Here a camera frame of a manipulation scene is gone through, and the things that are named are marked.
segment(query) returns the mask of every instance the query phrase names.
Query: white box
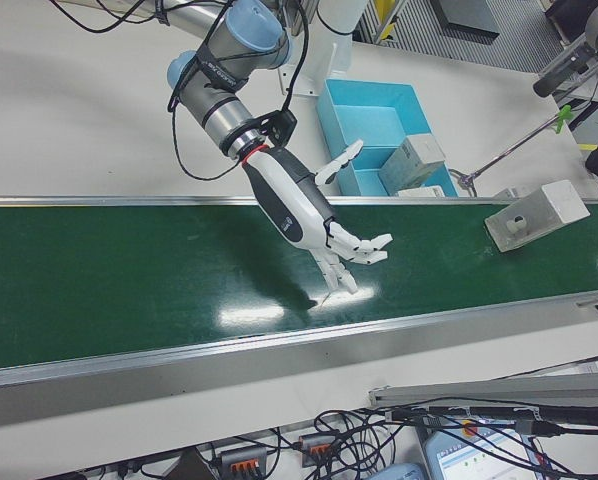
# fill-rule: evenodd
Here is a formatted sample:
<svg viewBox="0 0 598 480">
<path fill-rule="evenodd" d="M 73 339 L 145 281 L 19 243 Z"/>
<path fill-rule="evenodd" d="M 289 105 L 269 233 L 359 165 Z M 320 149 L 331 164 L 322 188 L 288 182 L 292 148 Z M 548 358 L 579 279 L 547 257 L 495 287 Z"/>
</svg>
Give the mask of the white box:
<svg viewBox="0 0 598 480">
<path fill-rule="evenodd" d="M 445 197 L 443 189 L 439 185 L 431 185 L 430 187 L 408 188 L 406 190 L 399 190 L 398 197 Z"/>
<path fill-rule="evenodd" d="M 589 215 L 572 183 L 561 180 L 486 218 L 486 227 L 497 248 L 507 252 Z"/>
<path fill-rule="evenodd" d="M 379 170 L 389 195 L 420 187 L 445 162 L 445 155 L 431 133 L 408 135 Z"/>
</svg>

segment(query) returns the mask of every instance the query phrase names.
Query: white table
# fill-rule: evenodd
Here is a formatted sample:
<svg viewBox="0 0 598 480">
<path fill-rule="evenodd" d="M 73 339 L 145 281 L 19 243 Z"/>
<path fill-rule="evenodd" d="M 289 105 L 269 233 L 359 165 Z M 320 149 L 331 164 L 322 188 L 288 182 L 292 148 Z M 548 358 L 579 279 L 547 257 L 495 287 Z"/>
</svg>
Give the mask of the white table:
<svg viewBox="0 0 598 480">
<path fill-rule="evenodd" d="M 102 18 L 79 13 L 84 21 Z M 216 183 L 193 182 L 173 158 L 165 71 L 171 58 L 197 43 L 152 23 L 92 36 L 42 0 L 0 2 L 0 195 L 249 193 L 241 172 Z M 355 46 L 350 77 L 413 84 L 449 164 L 465 171 L 556 110 L 532 93 L 529 75 L 372 46 Z M 276 73 L 253 75 L 241 96 L 254 114 L 278 107 Z M 294 110 L 300 124 L 290 148 L 316 168 L 327 157 L 314 99 L 298 98 Z M 211 173 L 229 166 L 186 115 L 180 118 L 191 168 Z M 545 132 L 486 174 L 478 188 L 492 194 L 569 178 L 592 196 L 581 164 L 568 132 Z M 386 384 L 488 379 L 598 355 L 598 316 L 567 301 L 448 320 L 392 338 L 360 336 L 271 352 L 278 373 L 256 382 L 200 382 L 197 390 L 168 398 L 1 426 L 0 479 L 51 475 L 292 423 L 328 408 L 355 408 L 366 404 L 368 390 Z M 222 375 L 230 379 L 229 365 Z M 153 381 L 173 379 L 145 379 L 148 386 Z M 62 402 L 67 394 L 16 399 L 13 408 Z"/>
</svg>

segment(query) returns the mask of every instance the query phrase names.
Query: conveyor belt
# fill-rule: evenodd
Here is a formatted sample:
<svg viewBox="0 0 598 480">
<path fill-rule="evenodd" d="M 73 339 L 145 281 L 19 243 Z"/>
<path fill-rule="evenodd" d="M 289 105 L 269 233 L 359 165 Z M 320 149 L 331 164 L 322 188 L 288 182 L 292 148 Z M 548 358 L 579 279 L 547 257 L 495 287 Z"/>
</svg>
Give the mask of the conveyor belt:
<svg viewBox="0 0 598 480">
<path fill-rule="evenodd" d="M 252 204 L 0 207 L 0 368 L 598 290 L 598 204 L 507 254 L 483 225 L 502 206 L 339 206 L 395 240 L 326 299 Z"/>
</svg>

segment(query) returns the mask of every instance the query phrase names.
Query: light blue bin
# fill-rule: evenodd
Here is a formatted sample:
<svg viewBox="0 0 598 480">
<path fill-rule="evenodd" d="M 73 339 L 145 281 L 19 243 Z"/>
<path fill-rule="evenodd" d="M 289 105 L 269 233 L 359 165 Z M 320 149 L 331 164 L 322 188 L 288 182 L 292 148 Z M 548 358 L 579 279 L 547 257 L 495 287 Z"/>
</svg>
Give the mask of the light blue bin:
<svg viewBox="0 0 598 480">
<path fill-rule="evenodd" d="M 406 135 L 430 133 L 410 85 L 328 79 L 317 101 L 317 114 L 331 158 L 359 138 L 364 142 L 352 168 L 337 175 L 343 195 L 388 195 L 379 169 Z M 431 185 L 441 185 L 446 196 L 457 196 L 445 168 L 433 177 L 436 180 Z"/>
</svg>

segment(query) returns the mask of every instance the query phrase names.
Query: monitor screen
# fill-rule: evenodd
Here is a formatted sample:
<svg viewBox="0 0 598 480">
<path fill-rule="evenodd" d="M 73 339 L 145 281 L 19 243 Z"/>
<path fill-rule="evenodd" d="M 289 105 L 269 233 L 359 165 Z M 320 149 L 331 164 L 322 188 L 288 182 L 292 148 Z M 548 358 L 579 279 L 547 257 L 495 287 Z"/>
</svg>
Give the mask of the monitor screen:
<svg viewBox="0 0 598 480">
<path fill-rule="evenodd" d="M 528 458 L 528 454 L 521 445 L 500 433 L 492 431 L 480 433 L 499 448 L 511 452 L 518 457 Z M 479 439 L 474 444 L 502 457 L 515 460 L 492 445 L 489 445 L 484 440 Z M 466 445 L 459 441 L 455 445 L 450 445 L 448 448 L 437 452 L 437 460 L 441 467 L 444 480 L 537 480 L 533 472 L 515 467 L 502 460 L 497 460 L 473 448 L 471 445 Z"/>
</svg>

